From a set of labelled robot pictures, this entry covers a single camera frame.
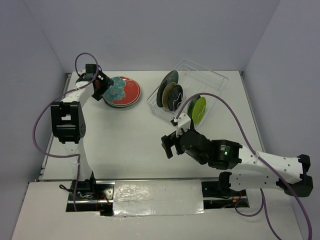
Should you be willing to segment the white plate with red back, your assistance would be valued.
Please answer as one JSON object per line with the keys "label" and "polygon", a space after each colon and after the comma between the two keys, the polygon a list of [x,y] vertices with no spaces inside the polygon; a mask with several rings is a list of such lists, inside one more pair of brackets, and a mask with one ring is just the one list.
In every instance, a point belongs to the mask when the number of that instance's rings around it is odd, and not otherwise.
{"label": "white plate with red back", "polygon": [[135,80],[125,76],[111,79],[114,84],[103,94],[103,99],[114,105],[128,105],[139,100],[141,87]]}

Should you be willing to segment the red plate with teal flower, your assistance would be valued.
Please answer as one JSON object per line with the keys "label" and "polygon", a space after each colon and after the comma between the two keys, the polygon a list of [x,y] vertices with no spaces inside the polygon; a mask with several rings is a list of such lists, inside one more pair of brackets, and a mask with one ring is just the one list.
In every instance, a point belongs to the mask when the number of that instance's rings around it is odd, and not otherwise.
{"label": "red plate with teal flower", "polygon": [[110,102],[108,102],[105,99],[103,99],[103,101],[109,107],[116,108],[116,109],[122,109],[122,108],[128,108],[128,107],[131,107],[131,106],[135,105],[139,100],[137,100],[137,101],[135,101],[135,102],[133,102],[131,104],[111,104]]}

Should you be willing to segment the lime green plate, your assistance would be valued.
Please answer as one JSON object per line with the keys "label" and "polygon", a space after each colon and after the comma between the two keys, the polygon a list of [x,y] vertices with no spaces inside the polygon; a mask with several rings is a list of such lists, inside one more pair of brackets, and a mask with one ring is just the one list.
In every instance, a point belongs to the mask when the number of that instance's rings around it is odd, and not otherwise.
{"label": "lime green plate", "polygon": [[191,118],[193,120],[194,125],[198,125],[202,121],[206,113],[206,105],[207,101],[206,98],[203,96],[197,99],[197,101],[195,102],[191,114]]}

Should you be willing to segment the blue patterned dark-rimmed plate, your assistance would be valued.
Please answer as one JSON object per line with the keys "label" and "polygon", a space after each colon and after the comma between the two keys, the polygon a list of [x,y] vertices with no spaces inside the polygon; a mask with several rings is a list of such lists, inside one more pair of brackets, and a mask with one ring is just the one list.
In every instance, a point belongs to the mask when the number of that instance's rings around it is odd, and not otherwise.
{"label": "blue patterned dark-rimmed plate", "polygon": [[200,95],[193,97],[192,100],[189,102],[187,108],[187,115],[193,120],[193,123],[195,125],[197,125],[200,122],[200,106],[196,105],[200,98]]}

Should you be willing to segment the teal glazed brown-rimmed plate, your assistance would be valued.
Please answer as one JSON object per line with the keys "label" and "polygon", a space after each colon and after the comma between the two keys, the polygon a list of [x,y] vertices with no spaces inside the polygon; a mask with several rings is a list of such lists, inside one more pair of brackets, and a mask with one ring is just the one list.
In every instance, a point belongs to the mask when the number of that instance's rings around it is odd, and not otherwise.
{"label": "teal glazed brown-rimmed plate", "polygon": [[156,95],[156,104],[158,107],[162,108],[163,102],[162,102],[162,96],[164,93],[164,90],[166,88],[166,86],[170,83],[178,83],[179,81],[179,74],[176,70],[172,70],[170,71],[162,80],[162,82],[159,85],[158,91],[157,91],[157,95]]}

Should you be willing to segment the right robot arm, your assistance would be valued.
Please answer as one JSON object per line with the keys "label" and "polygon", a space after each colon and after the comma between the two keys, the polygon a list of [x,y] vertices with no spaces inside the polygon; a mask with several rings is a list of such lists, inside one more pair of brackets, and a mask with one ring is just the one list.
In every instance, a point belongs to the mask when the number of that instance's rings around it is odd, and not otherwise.
{"label": "right robot arm", "polygon": [[313,190],[313,179],[307,174],[310,157],[282,157],[265,152],[252,153],[237,142],[209,140],[194,129],[178,135],[164,135],[161,145],[167,158],[172,158],[172,147],[178,155],[187,154],[201,165],[219,170],[217,190],[223,196],[248,189],[283,190],[286,195],[308,197]]}

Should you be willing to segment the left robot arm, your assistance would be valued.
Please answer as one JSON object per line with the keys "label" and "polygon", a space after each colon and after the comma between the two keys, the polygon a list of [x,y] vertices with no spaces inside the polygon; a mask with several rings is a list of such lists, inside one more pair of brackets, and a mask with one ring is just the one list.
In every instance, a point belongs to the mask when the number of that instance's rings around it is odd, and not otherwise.
{"label": "left robot arm", "polygon": [[75,82],[75,90],[50,105],[53,136],[62,144],[65,154],[70,156],[73,173],[70,190],[88,200],[97,196],[98,186],[84,148],[87,127],[83,106],[89,98],[100,101],[113,84],[114,81],[98,65],[86,64]]}

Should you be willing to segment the black plate with white line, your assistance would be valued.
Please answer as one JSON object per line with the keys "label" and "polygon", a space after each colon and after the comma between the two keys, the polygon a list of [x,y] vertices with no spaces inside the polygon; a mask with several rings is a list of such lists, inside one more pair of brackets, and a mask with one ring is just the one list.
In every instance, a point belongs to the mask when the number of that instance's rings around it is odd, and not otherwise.
{"label": "black plate with white line", "polygon": [[183,88],[181,85],[175,85],[169,93],[167,99],[168,109],[171,112],[176,111],[183,100]]}

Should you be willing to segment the beige brown-rimmed plate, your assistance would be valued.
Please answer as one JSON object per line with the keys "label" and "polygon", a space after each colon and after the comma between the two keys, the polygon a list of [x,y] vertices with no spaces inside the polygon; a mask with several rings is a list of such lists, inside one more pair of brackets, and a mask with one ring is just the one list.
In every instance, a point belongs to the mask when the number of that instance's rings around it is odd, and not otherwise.
{"label": "beige brown-rimmed plate", "polygon": [[175,82],[170,82],[166,85],[166,87],[164,88],[163,94],[162,94],[162,104],[163,106],[168,109],[168,99],[169,99],[169,95],[170,92],[172,91],[172,89],[177,85],[177,83]]}

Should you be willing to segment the silver foil covered panel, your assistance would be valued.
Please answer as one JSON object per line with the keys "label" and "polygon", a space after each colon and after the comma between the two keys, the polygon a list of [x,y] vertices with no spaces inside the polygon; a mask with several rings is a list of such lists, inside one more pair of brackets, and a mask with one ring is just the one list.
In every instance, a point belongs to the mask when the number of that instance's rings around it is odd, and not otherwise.
{"label": "silver foil covered panel", "polygon": [[200,180],[117,181],[113,191],[117,217],[203,214]]}

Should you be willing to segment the black metal base rail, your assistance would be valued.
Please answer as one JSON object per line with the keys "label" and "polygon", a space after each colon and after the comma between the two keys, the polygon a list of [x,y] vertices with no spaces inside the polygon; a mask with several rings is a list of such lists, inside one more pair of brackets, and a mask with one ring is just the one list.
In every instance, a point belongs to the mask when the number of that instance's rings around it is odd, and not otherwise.
{"label": "black metal base rail", "polygon": [[[59,188],[68,192],[67,212],[99,212],[102,216],[114,215],[114,196],[115,184],[111,182],[101,182],[95,186],[95,192],[78,192],[76,198],[74,197],[74,190],[72,187],[67,188],[63,184]],[[218,190],[217,181],[203,181],[201,182],[203,208],[205,210],[211,209],[230,209],[235,206],[239,208],[248,208],[249,202],[247,200],[247,193],[245,190],[238,192],[221,192]]]}

